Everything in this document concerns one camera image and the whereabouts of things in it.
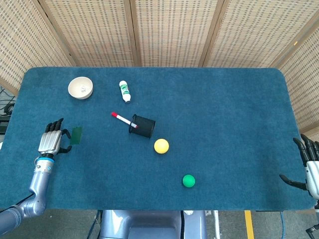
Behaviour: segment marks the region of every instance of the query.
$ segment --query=floor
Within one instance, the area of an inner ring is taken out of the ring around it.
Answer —
[[[11,99],[8,95],[0,94],[0,100]],[[96,211],[86,210],[46,210],[44,215],[25,220],[13,232],[3,239],[85,239],[96,215]],[[305,229],[317,223],[313,210],[284,212],[286,239],[309,239]],[[244,212],[219,212],[222,239],[246,239]],[[282,222],[279,212],[252,212],[254,236],[256,239],[280,239]],[[214,239],[214,218],[206,216],[208,239]],[[96,224],[90,239],[95,239],[99,231]],[[319,232],[314,233],[319,239]]]

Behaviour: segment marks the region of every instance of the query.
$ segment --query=marker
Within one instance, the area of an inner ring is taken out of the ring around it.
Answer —
[[[115,117],[115,118],[118,118],[119,120],[121,120],[121,121],[123,121],[123,122],[125,122],[125,123],[127,123],[127,124],[129,124],[129,125],[131,125],[131,126],[134,127],[134,128],[137,128],[137,127],[138,127],[136,124],[131,123],[128,119],[123,118],[122,116],[118,115],[118,114],[115,113],[115,112],[112,112],[112,116]]]

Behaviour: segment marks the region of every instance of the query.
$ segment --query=white glue stick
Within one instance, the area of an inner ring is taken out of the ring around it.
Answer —
[[[125,103],[128,104],[129,102],[131,102],[131,95],[128,83],[126,83],[126,81],[121,81],[119,85],[121,88],[122,98],[125,101]]]

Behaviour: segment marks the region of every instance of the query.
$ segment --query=yellow ball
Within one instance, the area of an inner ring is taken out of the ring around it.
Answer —
[[[160,138],[155,141],[154,149],[157,153],[166,153],[168,151],[169,144],[167,140]]]

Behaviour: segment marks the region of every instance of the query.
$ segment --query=bowl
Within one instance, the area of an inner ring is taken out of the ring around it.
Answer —
[[[69,86],[68,91],[71,96],[76,99],[84,100],[91,96],[93,92],[93,83],[92,81],[84,76],[74,78]]]

